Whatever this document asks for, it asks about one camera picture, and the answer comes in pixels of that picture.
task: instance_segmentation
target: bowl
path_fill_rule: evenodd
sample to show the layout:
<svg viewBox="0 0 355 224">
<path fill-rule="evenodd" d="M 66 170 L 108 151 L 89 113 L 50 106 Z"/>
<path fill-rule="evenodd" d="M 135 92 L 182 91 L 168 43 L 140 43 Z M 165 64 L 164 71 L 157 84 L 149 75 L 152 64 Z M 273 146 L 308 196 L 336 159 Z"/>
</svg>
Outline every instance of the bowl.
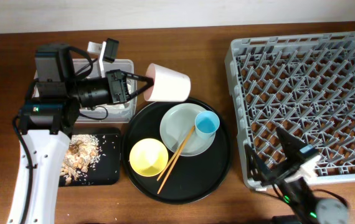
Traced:
<svg viewBox="0 0 355 224">
<path fill-rule="evenodd" d="M 168 150 L 157 139 L 142 139 L 132 147 L 129 163 L 137 174 L 143 177 L 152 177 L 166 167 Z"/>
</svg>

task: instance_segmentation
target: chopstick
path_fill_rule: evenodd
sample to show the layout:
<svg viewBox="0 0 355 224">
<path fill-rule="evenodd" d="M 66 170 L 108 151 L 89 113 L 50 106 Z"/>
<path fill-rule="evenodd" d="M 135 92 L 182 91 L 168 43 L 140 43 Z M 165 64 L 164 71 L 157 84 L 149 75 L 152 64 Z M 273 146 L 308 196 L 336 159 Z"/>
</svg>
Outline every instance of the chopstick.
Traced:
<svg viewBox="0 0 355 224">
<path fill-rule="evenodd" d="M 169 165 L 172 163 L 171 168 L 168 170 L 168 173 L 166 174 L 163 183 L 161 184 L 161 186 L 159 187 L 158 193 L 160 193 L 161 189 L 164 187 L 164 184 L 166 182 L 166 180 L 168 179 L 173 167 L 175 166 L 176 161 L 178 161 L 178 158 L 180 156 L 180 154 L 182 153 L 184 146 L 186 146 L 187 141 L 189 140 L 191 134 L 194 131 L 194 126 L 190 129 L 189 134 L 186 136 L 186 138 L 184 139 L 183 143 L 181 144 L 180 148 L 178 150 L 176 150 L 176 152 L 173 154 L 172 158 L 169 160 L 169 162 L 166 164 L 165 169 L 162 171 L 162 173 L 159 175 L 159 177 L 157 178 L 157 181 L 161 178 L 161 176 L 164 174 L 164 172 L 166 171 L 166 169 L 169 167 Z"/>
</svg>

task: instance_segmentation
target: white background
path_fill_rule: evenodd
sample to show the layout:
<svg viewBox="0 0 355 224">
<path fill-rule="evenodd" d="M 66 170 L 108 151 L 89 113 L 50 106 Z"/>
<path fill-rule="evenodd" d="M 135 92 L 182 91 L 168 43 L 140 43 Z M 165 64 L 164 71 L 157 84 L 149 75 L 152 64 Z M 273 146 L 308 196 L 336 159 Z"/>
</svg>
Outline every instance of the white background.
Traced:
<svg viewBox="0 0 355 224">
<path fill-rule="evenodd" d="M 0 33 L 355 21 L 355 0 L 0 0 Z"/>
</svg>

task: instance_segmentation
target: brown wooden surface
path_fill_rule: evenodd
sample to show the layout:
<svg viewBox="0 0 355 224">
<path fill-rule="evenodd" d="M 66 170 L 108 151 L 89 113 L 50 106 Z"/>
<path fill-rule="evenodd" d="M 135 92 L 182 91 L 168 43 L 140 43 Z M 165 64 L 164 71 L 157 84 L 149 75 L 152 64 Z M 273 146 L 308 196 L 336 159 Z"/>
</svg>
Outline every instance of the brown wooden surface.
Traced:
<svg viewBox="0 0 355 224">
<path fill-rule="evenodd" d="M 144 74 L 150 63 L 190 76 L 191 96 L 205 101 L 222 116 L 233 136 L 233 166 L 223 184 L 210 196 L 188 205 L 167 205 L 139 192 L 124 172 L 112 186 L 59 189 L 56 223 L 253 223 L 274 215 L 292 214 L 283 203 L 251 193 L 242 182 L 238 158 L 237 126 L 229 96 L 224 57 L 230 41 L 244 37 L 314 34 L 355 30 L 355 22 L 275 24 L 260 26 L 183 29 L 102 30 L 0 35 L 0 223 L 11 207 L 19 163 L 19 146 L 11 119 L 22 105 L 35 73 L 34 52 L 49 42 L 67 42 L 86 49 L 88 41 L 107 37 L 120 41 L 118 58 L 135 63 Z M 139 97 L 137 110 L 146 102 Z M 347 198 L 355 223 L 355 183 L 321 186 Z"/>
</svg>

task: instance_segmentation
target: black plate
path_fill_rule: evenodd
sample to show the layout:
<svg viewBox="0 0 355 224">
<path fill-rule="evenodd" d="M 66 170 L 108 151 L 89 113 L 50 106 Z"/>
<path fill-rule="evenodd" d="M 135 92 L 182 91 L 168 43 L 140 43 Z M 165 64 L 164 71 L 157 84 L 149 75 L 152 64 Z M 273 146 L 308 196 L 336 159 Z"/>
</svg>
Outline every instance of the black plate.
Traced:
<svg viewBox="0 0 355 224">
<path fill-rule="evenodd" d="M 77 128 L 72 134 L 95 135 L 102 149 L 100 154 L 105 156 L 100 156 L 96 170 L 89 167 L 87 177 L 73 180 L 68 186 L 65 186 L 65 177 L 60 176 L 59 187 L 115 184 L 120 178 L 121 131 L 118 128 Z"/>
<path fill-rule="evenodd" d="M 218 114 L 207 104 L 189 98 L 185 103 L 194 103 Z M 210 148 L 192 157 L 180 157 L 161 193 L 157 191 L 163 179 L 142 177 L 130 166 L 131 148 L 140 140 L 155 138 L 160 141 L 159 125 L 164 114 L 180 103 L 152 103 L 141 110 L 130 121 L 129 128 L 123 136 L 122 163 L 132 183 L 145 195 L 160 202 L 182 204 L 194 202 L 208 196 L 224 180 L 232 161 L 232 141 L 225 123 L 220 119 L 220 128 Z M 168 150 L 169 158 L 173 155 Z"/>
</svg>

